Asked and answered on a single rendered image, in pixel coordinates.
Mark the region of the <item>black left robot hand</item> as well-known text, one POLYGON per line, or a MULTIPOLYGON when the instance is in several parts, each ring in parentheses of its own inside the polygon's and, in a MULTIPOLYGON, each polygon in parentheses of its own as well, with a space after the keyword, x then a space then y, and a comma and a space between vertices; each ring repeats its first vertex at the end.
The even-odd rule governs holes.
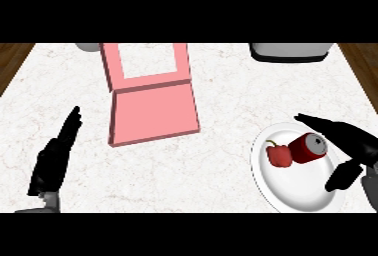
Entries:
POLYGON ((66 119, 58 137, 51 139, 38 155, 29 196, 39 196, 45 192, 60 191, 69 168, 70 152, 82 124, 80 107, 76 106, 66 119))

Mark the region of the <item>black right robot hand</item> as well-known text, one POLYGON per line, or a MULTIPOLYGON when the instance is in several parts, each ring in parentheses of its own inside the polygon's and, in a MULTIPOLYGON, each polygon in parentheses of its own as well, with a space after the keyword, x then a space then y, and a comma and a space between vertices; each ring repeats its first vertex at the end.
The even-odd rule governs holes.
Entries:
POLYGON ((337 148, 351 156, 342 163, 326 184, 326 190, 346 190, 358 179, 364 169, 378 162, 378 138, 365 130, 346 122, 336 122, 305 114, 295 119, 320 132, 337 148))

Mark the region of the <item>red can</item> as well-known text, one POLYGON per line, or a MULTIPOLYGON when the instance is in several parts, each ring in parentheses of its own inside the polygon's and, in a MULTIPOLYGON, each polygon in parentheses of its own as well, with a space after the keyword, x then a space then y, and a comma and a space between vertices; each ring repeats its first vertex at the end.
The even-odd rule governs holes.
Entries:
POLYGON ((303 134, 290 144, 293 160, 299 164, 321 159, 328 153, 326 139, 315 133, 303 134))

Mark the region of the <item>white plate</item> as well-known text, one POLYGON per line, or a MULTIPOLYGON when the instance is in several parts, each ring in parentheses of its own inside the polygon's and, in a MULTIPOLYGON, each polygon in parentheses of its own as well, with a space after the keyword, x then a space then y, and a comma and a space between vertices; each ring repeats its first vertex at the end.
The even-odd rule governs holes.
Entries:
POLYGON ((269 162, 268 140, 289 145, 312 129, 296 123, 278 123, 259 134, 252 147, 252 171, 259 190, 269 204, 281 213, 334 213, 345 203, 346 191, 326 190, 326 183, 340 164, 333 144, 327 155, 309 163, 287 168, 269 162))

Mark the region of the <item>pink cardboard box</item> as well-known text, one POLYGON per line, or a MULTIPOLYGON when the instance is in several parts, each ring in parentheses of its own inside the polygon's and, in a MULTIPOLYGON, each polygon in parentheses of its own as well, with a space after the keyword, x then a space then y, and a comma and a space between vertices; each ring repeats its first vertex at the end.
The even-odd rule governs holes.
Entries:
POLYGON ((120 147, 199 133, 188 44, 173 43, 176 72, 126 78, 120 44, 101 43, 113 93, 108 144, 120 147))

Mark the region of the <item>red bell pepper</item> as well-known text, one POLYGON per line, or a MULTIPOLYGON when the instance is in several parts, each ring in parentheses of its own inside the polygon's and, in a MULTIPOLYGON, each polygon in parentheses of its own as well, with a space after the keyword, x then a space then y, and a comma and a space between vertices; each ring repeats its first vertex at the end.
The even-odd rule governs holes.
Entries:
POLYGON ((286 145, 278 145, 271 140, 272 146, 266 148, 268 159, 275 167, 287 168, 293 164, 292 150, 286 145))

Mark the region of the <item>grey appliance with black base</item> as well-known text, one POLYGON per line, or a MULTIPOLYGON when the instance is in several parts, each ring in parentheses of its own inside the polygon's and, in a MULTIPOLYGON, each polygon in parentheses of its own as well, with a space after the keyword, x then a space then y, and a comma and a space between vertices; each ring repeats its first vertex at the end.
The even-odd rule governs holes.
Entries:
POLYGON ((312 63, 328 56, 333 43, 252 43, 252 57, 261 62, 312 63))

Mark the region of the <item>grey rounded object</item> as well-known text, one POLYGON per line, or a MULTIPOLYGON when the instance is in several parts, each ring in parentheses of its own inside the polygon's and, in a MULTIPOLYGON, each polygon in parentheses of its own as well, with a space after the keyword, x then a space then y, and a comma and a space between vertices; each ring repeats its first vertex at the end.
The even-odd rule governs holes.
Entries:
POLYGON ((100 44, 98 43, 77 43, 77 47, 80 50, 86 52, 98 52, 100 44))

